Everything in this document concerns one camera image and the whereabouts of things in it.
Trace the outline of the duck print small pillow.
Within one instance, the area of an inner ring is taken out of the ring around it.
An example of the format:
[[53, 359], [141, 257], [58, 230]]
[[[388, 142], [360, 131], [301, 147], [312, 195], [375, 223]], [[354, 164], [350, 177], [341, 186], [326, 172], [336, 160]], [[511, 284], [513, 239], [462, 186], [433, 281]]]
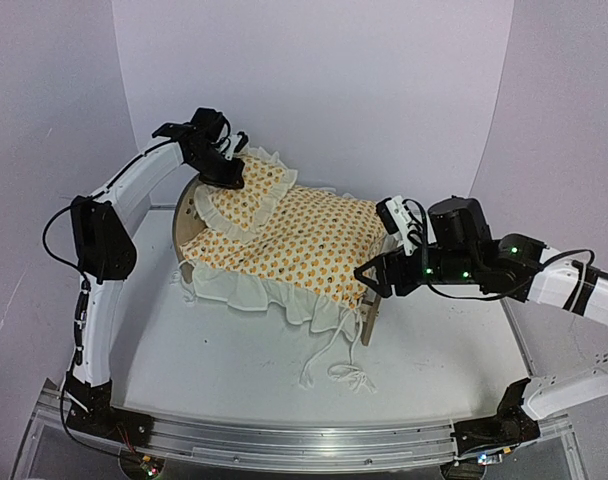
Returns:
[[288, 168], [278, 152], [245, 147], [234, 160], [242, 160], [244, 186], [224, 189], [199, 183], [193, 196], [199, 218], [228, 240], [249, 243], [264, 230], [279, 203], [295, 185], [298, 171]]

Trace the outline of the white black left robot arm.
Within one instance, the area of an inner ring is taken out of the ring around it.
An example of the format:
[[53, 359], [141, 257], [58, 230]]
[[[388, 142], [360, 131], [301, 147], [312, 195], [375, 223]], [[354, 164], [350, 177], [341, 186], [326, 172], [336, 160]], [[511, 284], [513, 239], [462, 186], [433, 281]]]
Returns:
[[60, 395], [71, 402], [60, 410], [67, 435], [85, 433], [129, 449], [149, 443], [153, 418], [111, 404], [110, 343], [116, 305], [137, 262], [135, 212], [182, 165], [208, 186], [241, 189], [244, 163], [237, 155], [247, 142], [247, 134], [234, 132], [222, 112], [200, 107], [187, 122], [158, 127], [151, 144], [110, 180], [62, 208], [70, 216], [77, 255], [67, 265], [80, 276], [74, 351]]

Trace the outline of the duck print mattress cushion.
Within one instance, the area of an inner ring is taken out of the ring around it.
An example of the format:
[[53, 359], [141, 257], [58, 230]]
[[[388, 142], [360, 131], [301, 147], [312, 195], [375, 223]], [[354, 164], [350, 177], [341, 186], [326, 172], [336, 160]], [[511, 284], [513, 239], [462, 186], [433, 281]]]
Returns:
[[381, 252], [385, 237], [374, 202], [295, 186], [247, 243], [210, 227], [182, 242], [178, 271], [189, 275], [181, 283], [186, 299], [244, 312], [276, 304], [288, 323], [356, 347], [368, 289], [354, 271]]

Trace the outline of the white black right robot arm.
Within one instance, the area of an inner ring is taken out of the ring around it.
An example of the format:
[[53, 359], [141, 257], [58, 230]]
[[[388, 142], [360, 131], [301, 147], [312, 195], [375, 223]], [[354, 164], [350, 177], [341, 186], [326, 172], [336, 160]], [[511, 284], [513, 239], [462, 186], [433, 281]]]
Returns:
[[[608, 329], [608, 272], [595, 266], [593, 250], [560, 251], [518, 233], [495, 238], [475, 198], [452, 196], [424, 208], [389, 197], [376, 213], [398, 244], [354, 276], [378, 297], [404, 297], [420, 287], [445, 297], [447, 286], [471, 285], [479, 302], [543, 306]], [[517, 380], [493, 414], [453, 424], [455, 458], [486, 464], [537, 440], [543, 420], [607, 396], [608, 354], [581, 371]]]

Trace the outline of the wooden striped pet bed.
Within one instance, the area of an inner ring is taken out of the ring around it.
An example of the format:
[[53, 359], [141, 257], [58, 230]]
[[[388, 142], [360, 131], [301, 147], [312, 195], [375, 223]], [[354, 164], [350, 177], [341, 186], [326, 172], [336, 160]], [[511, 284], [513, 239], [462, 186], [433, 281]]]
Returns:
[[[195, 191], [200, 185], [201, 182], [197, 177], [194, 177], [183, 189], [174, 211], [172, 239], [174, 251], [179, 262], [184, 260], [180, 247], [206, 228], [206, 224], [198, 214], [194, 202]], [[363, 331], [360, 339], [363, 346], [368, 346], [382, 298], [372, 290], [367, 290], [361, 300], [362, 303], [358, 309], [358, 316], [363, 321]]]

